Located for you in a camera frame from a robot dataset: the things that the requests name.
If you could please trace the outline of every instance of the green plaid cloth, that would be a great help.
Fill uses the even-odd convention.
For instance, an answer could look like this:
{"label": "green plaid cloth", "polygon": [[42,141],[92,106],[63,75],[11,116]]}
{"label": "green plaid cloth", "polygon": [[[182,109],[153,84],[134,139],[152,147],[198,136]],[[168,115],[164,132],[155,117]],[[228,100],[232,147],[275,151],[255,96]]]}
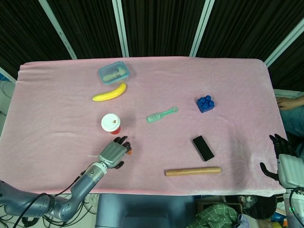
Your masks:
{"label": "green plaid cloth", "polygon": [[238,213],[225,204],[212,205],[196,215],[186,228],[231,228],[237,223]]}

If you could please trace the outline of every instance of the cable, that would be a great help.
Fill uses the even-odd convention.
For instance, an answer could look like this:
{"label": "cable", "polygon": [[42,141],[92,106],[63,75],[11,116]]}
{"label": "cable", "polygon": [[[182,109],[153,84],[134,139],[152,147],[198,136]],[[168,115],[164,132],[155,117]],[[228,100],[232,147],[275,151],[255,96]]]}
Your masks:
{"label": "cable", "polygon": [[[6,222],[6,223],[11,223],[11,224],[15,224],[14,222]],[[17,225],[17,227],[21,227],[21,228],[25,228],[25,227],[23,227],[23,226],[21,226],[21,225]]]}
{"label": "cable", "polygon": [[1,221],[10,221],[14,216],[10,217],[9,219],[3,219],[3,217],[4,217],[4,216],[0,217],[0,220],[1,220]]}
{"label": "cable", "polygon": [[291,211],[293,212],[295,218],[296,218],[296,219],[298,220],[298,222],[302,225],[302,227],[304,227],[304,224],[300,221],[300,219],[299,219],[299,218],[297,217],[297,215],[295,214],[295,209],[294,209],[294,207],[292,206],[292,203],[291,203],[291,197],[292,197],[293,193],[294,193],[295,191],[297,191],[297,190],[300,190],[300,189],[304,190],[304,188],[297,187],[297,188],[295,188],[295,189],[293,189],[293,190],[291,191],[290,196],[289,196],[289,205],[290,205]]}
{"label": "cable", "polygon": [[76,177],[76,179],[73,181],[73,183],[71,183],[66,189],[64,189],[63,191],[61,191],[60,193],[58,194],[55,194],[54,196],[59,196],[60,194],[66,192],[69,188],[71,188],[73,186],[73,184],[76,183],[76,181],[86,172],[86,170],[82,171],[78,177]]}
{"label": "cable", "polygon": [[2,222],[1,220],[0,220],[0,224],[4,225],[5,228],[9,228],[9,226],[7,224],[5,224],[4,222]]}
{"label": "cable", "polygon": [[30,208],[30,206],[32,206],[33,203],[35,203],[36,200],[38,200],[41,196],[48,196],[48,195],[46,193],[41,193],[36,198],[34,198],[33,201],[31,201],[31,203],[27,206],[27,208],[25,208],[24,211],[21,213],[21,215],[19,216],[19,218],[15,222],[15,225],[13,226],[13,228],[17,227],[18,223],[20,222],[20,220],[22,219],[22,217],[24,216],[24,214],[28,211],[28,209]]}
{"label": "cable", "polygon": [[2,93],[3,93],[5,96],[7,96],[8,98],[11,98],[11,96],[8,96],[8,95],[6,94],[6,92],[4,91],[4,85],[5,85],[5,84],[3,84],[2,87],[1,87],[1,85],[0,85],[0,90],[2,91]]}
{"label": "cable", "polygon": [[[53,217],[51,218],[51,221],[53,221]],[[51,226],[51,223],[48,224],[47,228],[49,228],[50,226]]]}
{"label": "cable", "polygon": [[92,214],[92,215],[97,215],[97,213],[91,212],[91,210],[90,210],[89,208],[87,208],[86,204],[87,204],[87,203],[85,202],[85,204],[84,204],[85,209],[86,209],[90,214]]}

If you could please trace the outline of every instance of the black backdrop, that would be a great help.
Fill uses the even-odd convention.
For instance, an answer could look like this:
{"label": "black backdrop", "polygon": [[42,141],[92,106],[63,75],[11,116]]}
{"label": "black backdrop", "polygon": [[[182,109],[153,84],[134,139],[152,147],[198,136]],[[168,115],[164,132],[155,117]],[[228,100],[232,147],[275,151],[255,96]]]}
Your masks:
{"label": "black backdrop", "polygon": [[[47,0],[77,58],[121,57],[112,0]],[[188,56],[204,0],[122,0],[131,57]],[[0,0],[0,67],[70,59],[38,0]],[[302,0],[215,0],[198,57],[265,61],[304,18]],[[269,68],[274,88],[304,91],[301,35]]]}

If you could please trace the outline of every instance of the blue toy block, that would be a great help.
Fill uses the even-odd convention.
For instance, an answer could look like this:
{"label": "blue toy block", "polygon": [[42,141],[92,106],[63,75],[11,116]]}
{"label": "blue toy block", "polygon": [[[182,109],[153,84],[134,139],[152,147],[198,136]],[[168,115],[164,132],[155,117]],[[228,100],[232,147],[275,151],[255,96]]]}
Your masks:
{"label": "blue toy block", "polygon": [[196,104],[199,107],[201,113],[211,110],[214,108],[214,101],[211,100],[211,96],[207,95],[197,100]]}

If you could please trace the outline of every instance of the banana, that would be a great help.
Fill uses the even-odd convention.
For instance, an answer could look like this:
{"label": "banana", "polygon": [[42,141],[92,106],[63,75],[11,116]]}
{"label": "banana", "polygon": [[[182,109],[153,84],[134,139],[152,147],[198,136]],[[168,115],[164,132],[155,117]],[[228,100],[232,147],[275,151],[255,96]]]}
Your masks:
{"label": "banana", "polygon": [[125,89],[127,88],[126,83],[121,83],[115,90],[111,92],[107,92],[104,94],[98,94],[92,97],[93,101],[107,101],[113,98],[116,98],[124,93]]}

